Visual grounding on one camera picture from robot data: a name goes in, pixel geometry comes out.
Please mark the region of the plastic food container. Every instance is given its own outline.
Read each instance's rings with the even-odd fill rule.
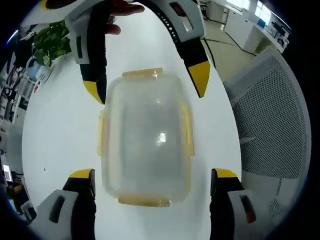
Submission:
[[[102,184],[119,203],[169,207],[187,197],[193,133],[175,75],[124,73],[109,85],[99,120]]]

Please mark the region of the green leaves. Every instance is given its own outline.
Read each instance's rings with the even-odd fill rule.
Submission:
[[[41,65],[48,65],[50,61],[70,53],[68,33],[65,21],[50,23],[49,27],[40,30],[33,40],[36,61]]]

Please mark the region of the black cable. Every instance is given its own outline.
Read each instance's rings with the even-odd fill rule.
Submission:
[[[212,54],[212,51],[211,51],[211,49],[209,47],[209,44],[208,44],[208,42],[207,42],[207,40],[205,38],[203,38],[203,41],[205,42],[207,48],[209,49],[209,52],[210,52],[210,55],[211,55],[211,58],[212,58],[212,62],[213,62],[213,66],[214,66],[215,69],[217,69],[216,68],[216,62],[215,62],[215,59],[214,59],[214,55]]]

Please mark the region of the white chair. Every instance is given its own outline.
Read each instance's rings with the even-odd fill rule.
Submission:
[[[242,185],[263,199],[278,225],[302,193],[309,169],[311,127],[302,90],[270,48],[224,86],[240,138]]]

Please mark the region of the white table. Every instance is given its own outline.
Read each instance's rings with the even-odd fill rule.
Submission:
[[[255,28],[257,28],[260,32],[263,33],[263,35],[269,39],[269,41],[276,47],[276,49],[279,50],[279,52],[282,54],[285,50],[285,48],[278,43],[277,39],[275,39],[264,27],[259,26],[258,24],[254,25]]]
[[[116,24],[122,33],[106,39],[109,83],[123,72],[159,67],[182,79],[193,117],[191,192],[183,203],[169,208],[122,205],[105,192],[97,157],[98,118],[104,107],[86,91],[79,66],[67,59],[32,94],[25,115],[22,161],[31,202],[37,208],[64,186],[72,172],[93,168],[97,240],[132,236],[140,240],[208,240],[211,169],[230,169],[241,177],[238,131],[224,86],[211,67],[205,97],[198,98],[169,33],[150,10],[119,17]]]

